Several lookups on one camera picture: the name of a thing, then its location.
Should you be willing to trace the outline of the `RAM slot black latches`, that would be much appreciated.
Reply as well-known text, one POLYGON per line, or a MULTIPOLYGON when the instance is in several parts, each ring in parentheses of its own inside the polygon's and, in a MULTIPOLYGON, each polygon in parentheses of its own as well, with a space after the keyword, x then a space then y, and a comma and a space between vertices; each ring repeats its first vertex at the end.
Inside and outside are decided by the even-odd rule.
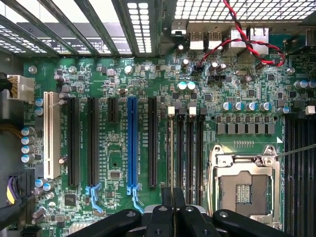
MULTIPOLYGON (((296 143, 296 120, 294 115, 285 116, 285 145, 284 151, 290 152, 298 148, 296 143)), ((284 231, 295 235, 295 154, 284 157, 285 197, 284 197, 284 231)))
POLYGON ((203 126, 205 117, 207 115, 207 108, 200 107, 199 115, 197 117, 197 205, 202 205, 202 192, 203 192, 203 126))
POLYGON ((186 109, 180 107, 177 114, 177 167, 176 167, 176 187, 182 187, 183 180, 183 168, 182 168, 182 158, 183 158, 183 131, 184 131, 184 120, 186 116, 186 109))

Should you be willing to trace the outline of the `silver chipset heat sink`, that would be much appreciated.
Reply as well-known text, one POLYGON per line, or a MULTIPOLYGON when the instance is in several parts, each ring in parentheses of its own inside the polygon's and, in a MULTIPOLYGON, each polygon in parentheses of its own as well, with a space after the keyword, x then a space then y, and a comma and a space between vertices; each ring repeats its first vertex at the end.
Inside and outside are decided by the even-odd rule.
POLYGON ((94 223, 73 223, 67 237, 100 237, 94 223))

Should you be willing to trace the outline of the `white PCI slot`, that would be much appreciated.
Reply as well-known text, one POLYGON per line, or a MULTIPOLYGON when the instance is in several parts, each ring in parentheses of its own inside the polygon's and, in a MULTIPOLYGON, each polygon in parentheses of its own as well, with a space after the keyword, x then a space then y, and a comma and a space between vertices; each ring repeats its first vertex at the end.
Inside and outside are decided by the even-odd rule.
POLYGON ((60 176, 60 105, 58 93, 43 94, 43 168, 45 179, 60 176))

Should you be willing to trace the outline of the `open grey PC case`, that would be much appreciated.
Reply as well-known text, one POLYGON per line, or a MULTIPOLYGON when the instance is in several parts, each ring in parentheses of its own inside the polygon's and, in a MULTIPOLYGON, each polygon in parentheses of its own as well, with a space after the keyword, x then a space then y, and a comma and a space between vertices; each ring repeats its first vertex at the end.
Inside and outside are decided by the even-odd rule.
MULTIPOLYGON (((227 56, 228 44, 243 41, 236 56, 253 58, 275 67, 268 59, 316 51, 306 47, 306 28, 316 28, 316 0, 0 0, 0 51, 22 59, 61 58, 162 58, 170 54, 201 57, 196 72, 212 55, 227 56), (174 20, 187 21, 185 37, 173 37, 174 20), (269 29, 269 42, 250 40, 250 28, 269 29), (230 29, 241 39, 230 39, 230 29), (190 50, 190 32, 204 33, 204 50, 190 50), (221 32, 222 43, 208 49, 208 33, 221 32), (252 44, 264 45, 260 56, 252 44)), ((0 93, 12 83, 0 72, 0 93)), ((23 117, 26 105, 23 102, 23 117)), ((42 237, 40 223, 46 209, 36 205, 36 171, 22 158, 31 154, 31 130, 0 122, 0 131, 11 132, 21 142, 23 168, 0 174, 0 237, 42 237)))

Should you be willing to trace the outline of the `long black expansion slot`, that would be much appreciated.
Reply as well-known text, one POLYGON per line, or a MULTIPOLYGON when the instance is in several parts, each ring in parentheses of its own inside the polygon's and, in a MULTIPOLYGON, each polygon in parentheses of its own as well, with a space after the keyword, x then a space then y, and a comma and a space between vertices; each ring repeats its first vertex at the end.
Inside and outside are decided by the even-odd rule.
POLYGON ((157 185, 157 99, 152 97, 148 99, 148 184, 153 188, 157 185))
POLYGON ((68 185, 79 185, 79 99, 72 97, 67 105, 68 185))
POLYGON ((92 208, 103 214, 97 204, 99 182, 99 100, 95 97, 87 99, 87 187, 86 193, 91 197, 92 208))

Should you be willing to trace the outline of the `large silver USB port stack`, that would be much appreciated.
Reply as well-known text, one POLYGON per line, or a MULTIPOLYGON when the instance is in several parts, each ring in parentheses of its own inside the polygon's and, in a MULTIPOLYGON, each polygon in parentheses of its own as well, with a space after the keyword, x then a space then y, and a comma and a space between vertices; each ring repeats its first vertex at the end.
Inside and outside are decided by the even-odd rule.
MULTIPOLYGON (((230 29, 230 39, 241 39, 240 33, 237 29, 230 29)), ((238 53, 242 52, 246 48, 246 45, 243 41, 232 41, 228 44, 227 56, 233 57, 238 53)))

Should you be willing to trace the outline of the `green motherboard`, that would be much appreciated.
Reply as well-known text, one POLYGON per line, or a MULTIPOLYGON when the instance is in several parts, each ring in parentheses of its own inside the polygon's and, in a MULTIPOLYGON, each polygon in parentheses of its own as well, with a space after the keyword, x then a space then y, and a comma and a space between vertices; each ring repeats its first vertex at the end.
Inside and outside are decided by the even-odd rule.
MULTIPOLYGON (((65 237, 73 223, 91 223, 122 209, 134 208, 127 188, 127 99, 138 99, 138 191, 139 205, 145 209, 161 201, 161 189, 168 184, 167 109, 175 107, 173 119, 173 168, 176 187, 177 114, 186 109, 183 131, 183 182, 187 201, 187 117, 189 107, 197 108, 194 123, 193 203, 197 205, 197 118, 200 107, 207 108, 203 126, 202 207, 208 211, 207 178, 209 151, 217 144, 226 152, 260 154, 273 145, 276 154, 285 153, 285 116, 294 115, 296 143, 300 145, 300 122, 304 109, 316 106, 316 51, 300 52, 286 58, 272 53, 275 67, 264 66, 253 58, 239 59, 212 55, 196 72, 201 57, 170 54, 162 58, 61 58, 29 59, 24 74, 35 80, 34 105, 26 105, 24 123, 31 130, 31 154, 23 162, 36 171, 36 205, 46 209, 40 223, 42 237, 65 237), (58 93, 60 105, 60 176, 44 178, 43 94, 58 93), (79 99, 79 185, 68 185, 67 105, 79 99), (87 99, 99 100, 99 182, 97 204, 92 208, 87 187, 87 99), (148 99, 157 99, 157 185, 148 184, 148 99), (118 122, 108 122, 108 99, 118 99, 118 122)), ((301 158, 295 154, 295 237, 302 237, 303 204, 301 158)), ((284 231, 285 174, 280 162, 280 230, 284 231)))

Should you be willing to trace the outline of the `white power connector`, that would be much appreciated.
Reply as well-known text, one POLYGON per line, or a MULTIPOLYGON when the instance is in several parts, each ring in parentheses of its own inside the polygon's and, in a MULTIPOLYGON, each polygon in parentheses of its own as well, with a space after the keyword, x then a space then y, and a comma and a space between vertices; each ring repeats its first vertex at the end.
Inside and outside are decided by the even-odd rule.
POLYGON ((7 99, 28 102, 35 101, 35 80, 21 75, 8 75, 12 89, 7 92, 7 99))

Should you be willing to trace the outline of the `silver bracket black latch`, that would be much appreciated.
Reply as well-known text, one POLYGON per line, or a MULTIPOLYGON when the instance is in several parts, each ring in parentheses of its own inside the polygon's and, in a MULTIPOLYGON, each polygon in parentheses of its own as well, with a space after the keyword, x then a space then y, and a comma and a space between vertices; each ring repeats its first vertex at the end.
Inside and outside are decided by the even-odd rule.
POLYGON ((174 20, 171 24, 171 35, 173 37, 185 37, 187 34, 187 21, 174 20))

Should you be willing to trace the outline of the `short black expansion slot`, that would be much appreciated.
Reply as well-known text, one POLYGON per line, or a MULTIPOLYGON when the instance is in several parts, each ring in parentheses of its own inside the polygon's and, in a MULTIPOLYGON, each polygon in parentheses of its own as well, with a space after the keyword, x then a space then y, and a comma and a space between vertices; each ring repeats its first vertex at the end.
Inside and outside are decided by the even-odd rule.
POLYGON ((117 98, 108 99, 108 122, 117 123, 119 121, 119 102, 117 98))

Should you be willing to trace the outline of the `RAM slot white latches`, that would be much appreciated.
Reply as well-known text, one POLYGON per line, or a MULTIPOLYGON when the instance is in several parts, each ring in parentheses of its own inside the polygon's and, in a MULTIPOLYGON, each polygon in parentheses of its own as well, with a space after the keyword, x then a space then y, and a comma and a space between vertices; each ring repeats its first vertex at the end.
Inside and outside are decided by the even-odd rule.
POLYGON ((189 107, 187 117, 187 203, 193 203, 194 183, 194 123, 197 115, 196 107, 189 107))
POLYGON ((300 122, 300 145, 308 148, 300 153, 301 191, 303 204, 302 237, 316 237, 316 106, 304 109, 300 122))
POLYGON ((168 109, 167 109, 167 115, 168 116, 172 116, 173 118, 174 118, 174 116, 175 116, 175 107, 173 107, 173 106, 170 106, 170 107, 168 107, 168 109))

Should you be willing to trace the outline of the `thin raised locking lever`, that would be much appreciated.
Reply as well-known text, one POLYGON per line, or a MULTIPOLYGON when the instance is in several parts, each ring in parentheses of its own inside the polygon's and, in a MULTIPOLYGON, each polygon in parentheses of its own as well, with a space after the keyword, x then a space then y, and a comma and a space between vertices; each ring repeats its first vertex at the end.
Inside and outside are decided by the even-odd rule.
POLYGON ((294 153, 298 153, 298 152, 302 152, 302 151, 305 151, 305 150, 309 150, 309 149, 312 149, 312 148, 316 148, 316 144, 305 146, 305 147, 298 148, 298 149, 295 149, 295 150, 291 150, 291 151, 288 151, 288 152, 285 152, 285 153, 282 153, 282 154, 278 154, 278 155, 275 156, 275 158, 288 156, 288 155, 291 155, 291 154, 294 154, 294 153))

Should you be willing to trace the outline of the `thin flat locking lever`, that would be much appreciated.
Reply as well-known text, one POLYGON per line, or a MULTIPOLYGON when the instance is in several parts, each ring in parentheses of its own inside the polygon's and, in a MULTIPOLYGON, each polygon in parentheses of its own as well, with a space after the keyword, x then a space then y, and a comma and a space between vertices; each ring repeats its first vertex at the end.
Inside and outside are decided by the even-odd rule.
POLYGON ((207 196, 207 203, 208 203, 208 214, 212 216, 213 214, 213 174, 212 174, 212 151, 209 151, 209 158, 208 158, 208 178, 207 178, 207 187, 208 187, 208 196, 207 196))

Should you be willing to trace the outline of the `blue expansion slot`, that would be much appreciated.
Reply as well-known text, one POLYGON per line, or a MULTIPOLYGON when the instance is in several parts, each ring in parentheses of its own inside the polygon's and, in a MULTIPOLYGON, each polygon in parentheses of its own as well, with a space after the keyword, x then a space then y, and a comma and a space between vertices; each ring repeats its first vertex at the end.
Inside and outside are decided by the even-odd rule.
POLYGON ((134 208, 140 213, 144 209, 139 205, 138 191, 138 99, 127 99, 127 188, 126 193, 132 196, 134 208))

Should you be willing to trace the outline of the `small silver rear port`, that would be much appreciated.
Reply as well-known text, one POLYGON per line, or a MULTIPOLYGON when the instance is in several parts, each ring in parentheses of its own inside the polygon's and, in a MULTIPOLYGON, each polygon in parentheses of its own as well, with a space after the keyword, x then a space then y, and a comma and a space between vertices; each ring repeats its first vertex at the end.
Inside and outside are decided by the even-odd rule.
POLYGON ((316 28, 306 28, 306 47, 316 47, 316 28))

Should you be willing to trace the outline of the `small silver USB port stack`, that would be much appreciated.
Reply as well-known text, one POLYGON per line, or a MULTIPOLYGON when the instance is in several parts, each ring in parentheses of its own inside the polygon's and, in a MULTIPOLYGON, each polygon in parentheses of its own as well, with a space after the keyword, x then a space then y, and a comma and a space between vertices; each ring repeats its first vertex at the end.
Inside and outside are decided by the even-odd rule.
POLYGON ((209 32, 208 33, 208 49, 213 50, 215 47, 222 43, 221 32, 209 32))
POLYGON ((204 50, 204 33, 190 32, 190 50, 203 51, 204 50))

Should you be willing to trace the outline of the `silver Ethernet port stack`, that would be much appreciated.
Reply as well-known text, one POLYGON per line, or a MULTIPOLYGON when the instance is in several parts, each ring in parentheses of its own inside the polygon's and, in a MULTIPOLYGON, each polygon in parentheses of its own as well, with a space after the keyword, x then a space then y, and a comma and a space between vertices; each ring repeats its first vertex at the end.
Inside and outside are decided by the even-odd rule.
MULTIPOLYGON (((269 42, 269 29, 265 27, 250 28, 250 40, 268 43, 269 42)), ((259 53, 260 56, 265 56, 269 54, 269 49, 264 45, 253 43, 252 46, 254 50, 259 53)))

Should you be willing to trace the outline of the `silver CPU socket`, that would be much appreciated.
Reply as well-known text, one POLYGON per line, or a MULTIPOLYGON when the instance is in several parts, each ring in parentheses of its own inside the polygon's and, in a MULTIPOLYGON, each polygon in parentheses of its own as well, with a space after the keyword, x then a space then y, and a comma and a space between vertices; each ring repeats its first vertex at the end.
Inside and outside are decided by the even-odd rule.
POLYGON ((213 213, 227 209, 279 229, 280 162, 273 145, 260 154, 212 149, 213 213))

